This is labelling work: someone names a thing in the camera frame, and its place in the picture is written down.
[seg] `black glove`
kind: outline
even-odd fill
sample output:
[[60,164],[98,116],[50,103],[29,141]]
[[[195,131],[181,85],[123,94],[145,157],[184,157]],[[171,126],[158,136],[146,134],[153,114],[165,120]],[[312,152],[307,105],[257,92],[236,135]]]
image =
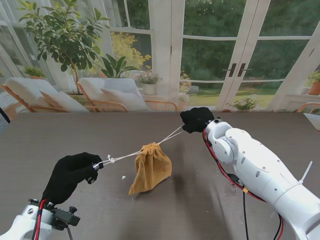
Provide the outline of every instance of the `black glove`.
[[98,172],[94,170],[93,164],[101,161],[98,155],[87,152],[61,158],[54,166],[42,199],[47,199],[47,202],[54,205],[64,203],[78,183],[85,179],[88,181],[89,178],[97,179]]
[[208,123],[215,119],[207,107],[194,107],[191,110],[183,111],[180,113],[180,117],[184,123],[183,130],[190,134],[193,132],[202,133]]

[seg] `table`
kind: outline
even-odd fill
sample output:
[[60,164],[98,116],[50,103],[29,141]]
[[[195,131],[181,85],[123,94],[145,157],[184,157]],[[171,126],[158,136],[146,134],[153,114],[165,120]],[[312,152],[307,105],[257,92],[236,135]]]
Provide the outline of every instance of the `table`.
[[[215,113],[269,147],[320,197],[320,133],[303,114]],[[120,157],[159,142],[182,124],[177,112],[22,113],[0,135],[0,233],[6,232],[28,198],[40,198],[58,159],[81,152]],[[172,176],[147,193],[129,196],[136,176],[134,157],[99,170],[92,185],[82,182],[60,205],[78,208],[75,240],[244,240],[242,192],[235,192],[199,133],[186,132],[161,145]],[[246,197],[249,238],[272,240],[278,216],[266,203]],[[288,225],[284,240],[294,239]],[[52,240],[68,239],[57,231]]]

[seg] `door handle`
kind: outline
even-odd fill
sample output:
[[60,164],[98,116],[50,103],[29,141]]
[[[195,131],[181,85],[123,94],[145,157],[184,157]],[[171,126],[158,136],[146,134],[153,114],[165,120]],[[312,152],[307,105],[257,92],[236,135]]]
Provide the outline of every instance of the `door handle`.
[[231,66],[231,69],[222,69],[222,71],[230,71],[229,72],[229,77],[232,77],[232,75],[235,72],[236,66],[237,66],[237,64],[233,63],[232,66]]
[[238,77],[241,77],[243,71],[251,71],[252,70],[252,69],[245,69],[245,66],[246,66],[245,63],[241,64],[241,67],[240,67],[240,70],[239,70],[239,73],[238,73]]

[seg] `orange mesh bag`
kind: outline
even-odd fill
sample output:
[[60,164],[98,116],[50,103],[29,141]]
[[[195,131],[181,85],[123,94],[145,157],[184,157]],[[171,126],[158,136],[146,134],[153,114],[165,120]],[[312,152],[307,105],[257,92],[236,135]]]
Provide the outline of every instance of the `orange mesh bag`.
[[164,179],[171,176],[172,163],[158,143],[142,146],[135,158],[136,177],[130,187],[129,195],[152,190]]

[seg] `drawstring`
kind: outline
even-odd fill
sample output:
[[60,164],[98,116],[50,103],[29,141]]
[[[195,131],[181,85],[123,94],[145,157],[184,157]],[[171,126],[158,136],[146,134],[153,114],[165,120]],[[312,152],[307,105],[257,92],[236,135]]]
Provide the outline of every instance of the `drawstring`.
[[[169,139],[171,139],[171,138],[173,138],[173,137],[181,134],[183,131],[180,131],[180,132],[178,132],[178,133],[176,133],[176,134],[174,134],[174,133],[177,132],[179,129],[181,129],[182,126],[183,126],[183,125],[181,125],[179,128],[177,128],[176,130],[174,130],[172,133],[169,134],[169,136],[167,136],[166,138],[164,138],[162,141],[158,142],[158,144],[162,144],[163,142],[165,142],[165,141],[167,141],[167,140],[169,140]],[[129,154],[129,155],[121,156],[121,157],[117,157],[117,158],[113,158],[113,157],[111,157],[110,155],[108,155],[107,160],[101,161],[101,162],[99,162],[98,164],[103,164],[103,165],[113,164],[113,163],[116,162],[116,161],[119,161],[119,160],[121,160],[121,159],[130,157],[130,156],[138,155],[138,154],[140,154],[140,153],[141,153],[141,151],[136,151],[136,152],[131,153],[131,154]]]

